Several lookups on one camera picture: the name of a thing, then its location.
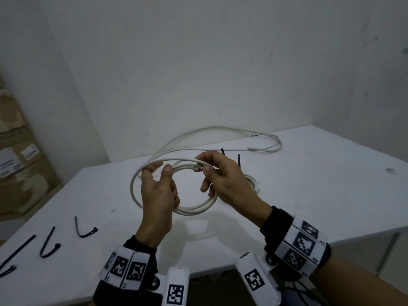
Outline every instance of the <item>cardboard box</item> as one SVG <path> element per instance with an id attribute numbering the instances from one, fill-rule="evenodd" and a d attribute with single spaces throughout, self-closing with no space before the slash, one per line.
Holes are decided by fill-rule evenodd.
<path id="1" fill-rule="evenodd" d="M 0 133 L 0 181 L 43 157 L 27 126 Z"/>
<path id="2" fill-rule="evenodd" d="M 56 186 L 50 193 L 44 196 L 36 205 L 27 213 L 17 219 L 0 221 L 0 246 L 5 243 L 24 223 L 30 220 L 59 190 L 61 185 Z"/>
<path id="3" fill-rule="evenodd" d="M 0 89 L 0 133 L 24 126 L 20 107 L 6 89 Z"/>
<path id="4" fill-rule="evenodd" d="M 1 179 L 0 221 L 20 218 L 58 184 L 57 175 L 45 158 Z"/>

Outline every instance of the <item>white cable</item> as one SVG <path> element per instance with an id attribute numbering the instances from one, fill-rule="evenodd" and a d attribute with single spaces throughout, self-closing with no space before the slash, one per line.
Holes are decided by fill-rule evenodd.
<path id="1" fill-rule="evenodd" d="M 133 201 L 140 207 L 142 208 L 142 205 L 137 201 L 135 194 L 133 193 L 133 184 L 135 182 L 136 177 L 138 176 L 138 174 L 148 165 L 157 162 L 158 160 L 156 160 L 158 157 L 167 154 L 167 153 L 171 153 L 173 151 L 180 151 L 180 150 L 199 150 L 199 151 L 209 151 L 209 150 L 218 150 L 220 151 L 221 149 L 198 149 L 198 148 L 186 148 L 186 149 L 173 149 L 173 150 L 168 150 L 165 152 L 161 152 L 163 149 L 166 148 L 166 146 L 168 146 L 169 144 L 171 144 L 173 141 L 175 141 L 176 139 L 183 137 L 185 135 L 188 134 L 192 134 L 194 132 L 198 132 L 198 131 L 202 131 L 202 130 L 206 130 L 206 129 L 211 129 L 211 128 L 220 128 L 220 129 L 229 129 L 229 130 L 237 130 L 237 131 L 244 131 L 244 132 L 251 132 L 251 133 L 256 133 L 258 135 L 265 135 L 269 138 L 274 139 L 277 143 L 275 145 L 272 145 L 270 147 L 266 147 L 266 148 L 252 148 L 252 147 L 248 147 L 247 149 L 224 149 L 224 151 L 261 151 L 261 152 L 265 152 L 265 153 L 276 153 L 279 150 L 282 149 L 283 144 L 281 142 L 281 140 L 278 138 L 278 136 L 273 135 L 273 134 L 265 134 L 265 133 L 259 133 L 259 132 L 255 132 L 255 131 L 251 131 L 251 130 L 244 130 L 244 129 L 237 129 L 237 128 L 231 128 L 231 127 L 226 127 L 226 126 L 210 126 L 210 127 L 206 127 L 206 128 L 201 128 L 201 129 L 197 129 L 197 130 L 193 130 L 184 134 L 181 134 L 175 138 L 173 138 L 172 140 L 170 140 L 167 144 L 165 144 L 163 147 L 161 147 L 155 154 L 153 154 L 150 159 L 144 163 L 141 167 L 139 167 L 137 169 L 137 171 L 135 172 L 135 174 L 132 176 L 132 179 L 130 180 L 130 195 L 133 199 Z M 201 161 L 201 160 L 197 160 L 197 159 L 184 159 L 184 158 L 168 158 L 168 159 L 160 159 L 159 161 L 177 161 L 173 164 L 173 173 L 178 172 L 179 170 L 194 170 L 195 172 L 198 172 L 198 169 L 201 169 L 204 165 L 210 165 L 207 162 Z M 181 162 L 193 162 L 190 164 L 181 164 Z M 256 182 L 255 178 L 253 178 L 250 175 L 244 174 L 245 178 L 248 180 L 248 182 L 250 183 L 252 189 L 258 193 L 258 183 Z M 184 216 L 192 216 L 192 215 L 198 215 L 203 213 L 204 211 L 206 211 L 207 209 L 209 209 L 217 200 L 217 193 L 215 193 L 215 195 L 213 197 L 208 198 L 206 201 L 204 201 L 203 203 L 194 206 L 194 207 L 181 207 L 178 206 L 176 209 L 174 209 L 173 211 L 179 215 L 184 215 Z"/>

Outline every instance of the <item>fingernail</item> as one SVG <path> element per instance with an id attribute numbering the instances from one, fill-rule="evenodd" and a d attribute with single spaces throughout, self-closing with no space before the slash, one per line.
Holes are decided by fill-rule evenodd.
<path id="1" fill-rule="evenodd" d="M 164 166 L 163 170 L 167 170 L 167 171 L 171 172 L 173 170 L 173 167 L 171 166 L 171 164 L 166 164 Z"/>

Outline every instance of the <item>wrist strap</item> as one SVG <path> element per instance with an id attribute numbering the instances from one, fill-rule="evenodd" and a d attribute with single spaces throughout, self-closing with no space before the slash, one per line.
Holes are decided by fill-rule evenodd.
<path id="1" fill-rule="evenodd" d="M 100 282 L 93 301 L 97 306 L 140 304 L 160 300 L 160 294 L 146 290 L 157 273 L 157 249 L 139 242 L 134 236 L 117 247 L 99 274 Z"/>
<path id="2" fill-rule="evenodd" d="M 282 280 L 309 277 L 331 256 L 324 233 L 275 206 L 260 231 L 265 236 L 268 260 L 271 265 L 278 264 L 273 271 Z"/>

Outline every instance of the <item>white tabletop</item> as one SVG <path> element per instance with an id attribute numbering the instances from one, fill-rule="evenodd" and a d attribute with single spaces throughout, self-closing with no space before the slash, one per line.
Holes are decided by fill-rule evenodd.
<path id="1" fill-rule="evenodd" d="M 259 196 L 326 232 L 329 242 L 340 242 L 408 226 L 408 164 L 360 146 L 314 126 L 276 133 L 283 149 L 275 154 L 241 152 L 242 170 L 259 182 Z M 207 145 L 208 148 L 268 146 L 257 136 Z M 195 157 L 197 151 L 170 154 Z M 227 156 L 237 159 L 237 152 Z M 0 304 L 70 304 L 90 299 L 98 273 L 111 251 L 137 230 L 142 210 L 130 198 L 129 181 L 148 157 L 83 169 L 49 203 L 0 248 L 3 262 L 31 235 L 37 237 L 4 269 L 0 278 Z M 392 168 L 397 174 L 385 172 Z M 182 206 L 206 198 L 199 191 L 202 173 L 183 170 L 174 179 Z M 140 198 L 140 180 L 135 192 Z M 84 234 L 80 238 L 74 216 Z M 51 257 L 39 256 L 52 226 L 56 230 L 48 247 L 61 248 Z M 159 272 L 170 266 L 188 268 L 192 274 L 225 270 L 247 252 L 263 251 L 258 228 L 218 200 L 197 216 L 173 214 L 173 228 L 157 252 Z"/>

